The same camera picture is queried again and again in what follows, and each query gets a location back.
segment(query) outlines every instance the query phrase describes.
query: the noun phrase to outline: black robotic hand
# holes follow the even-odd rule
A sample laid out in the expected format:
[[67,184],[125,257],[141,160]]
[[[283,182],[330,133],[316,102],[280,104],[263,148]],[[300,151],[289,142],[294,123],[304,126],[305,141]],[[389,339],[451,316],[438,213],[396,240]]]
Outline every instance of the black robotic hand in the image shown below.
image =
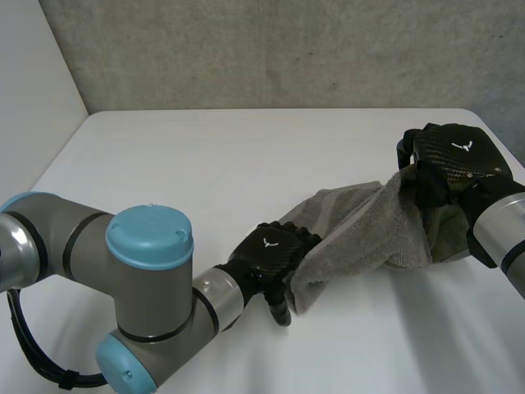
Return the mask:
[[320,236],[305,227],[297,228],[292,222],[262,223],[235,248],[228,263],[219,268],[240,284],[245,304],[251,296],[263,293],[276,322],[289,326],[291,315],[283,279],[319,242]]
[[405,131],[397,145],[399,169],[417,164],[416,205],[436,208],[457,204],[462,193],[482,178],[512,179],[507,162],[478,127],[427,124]]

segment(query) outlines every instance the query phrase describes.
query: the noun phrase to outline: table surface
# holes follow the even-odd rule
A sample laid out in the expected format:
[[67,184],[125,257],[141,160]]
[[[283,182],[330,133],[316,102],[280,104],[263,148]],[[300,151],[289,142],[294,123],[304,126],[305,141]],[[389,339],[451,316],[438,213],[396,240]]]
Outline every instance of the table surface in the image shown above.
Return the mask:
[[[482,127],[525,181],[482,121],[459,109],[147,111],[88,118],[34,189],[111,213],[178,208],[194,226],[198,275],[224,263],[258,222],[321,188],[387,181],[403,132],[428,122]],[[24,291],[22,304],[52,359],[97,372],[95,346],[115,326],[109,297],[52,277]],[[524,328],[525,302],[472,257],[380,269],[334,281],[287,329],[256,297],[158,392],[524,392]],[[0,334],[0,392],[61,392],[25,361],[6,303]]]

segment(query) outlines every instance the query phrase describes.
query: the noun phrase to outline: gray towel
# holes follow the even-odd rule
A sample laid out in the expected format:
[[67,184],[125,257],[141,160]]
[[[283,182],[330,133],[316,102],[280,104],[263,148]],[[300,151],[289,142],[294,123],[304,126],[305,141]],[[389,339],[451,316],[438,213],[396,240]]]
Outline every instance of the gray towel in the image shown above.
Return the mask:
[[320,190],[280,220],[323,238],[288,278],[287,297],[296,313],[305,312],[331,279],[382,265],[418,268],[467,249],[468,224],[459,208],[416,207],[415,173],[410,166],[384,186],[375,181]]

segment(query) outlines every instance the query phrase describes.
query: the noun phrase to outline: white logo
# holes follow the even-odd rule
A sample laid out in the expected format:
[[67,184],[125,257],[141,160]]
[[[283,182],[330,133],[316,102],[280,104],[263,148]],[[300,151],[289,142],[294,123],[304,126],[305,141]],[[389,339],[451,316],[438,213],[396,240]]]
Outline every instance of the white logo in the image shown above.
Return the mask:
[[470,152],[470,149],[473,146],[473,142],[470,141],[468,145],[457,145],[454,142],[452,143],[452,146],[455,146],[456,148],[465,149],[467,152]]
[[266,241],[266,238],[264,238],[264,247],[267,248],[268,246],[278,246],[279,244],[271,244],[270,242]]

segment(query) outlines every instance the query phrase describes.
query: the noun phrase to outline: light blue cap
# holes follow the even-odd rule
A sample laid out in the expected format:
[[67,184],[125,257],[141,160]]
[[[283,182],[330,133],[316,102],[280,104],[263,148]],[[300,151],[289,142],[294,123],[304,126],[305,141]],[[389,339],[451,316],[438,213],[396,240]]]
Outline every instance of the light blue cap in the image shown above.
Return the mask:
[[100,372],[118,394],[151,394],[157,390],[148,370],[113,335],[98,344],[96,354]]
[[23,199],[24,197],[27,197],[28,195],[38,195],[38,194],[41,194],[41,193],[39,193],[38,191],[26,191],[24,193],[20,193],[19,195],[14,195],[0,207],[0,212],[5,211],[7,207],[9,207],[9,205],[14,204],[19,199]]
[[179,267],[194,252],[189,219],[161,205],[140,205],[118,213],[107,226],[106,243],[121,262],[149,271]]

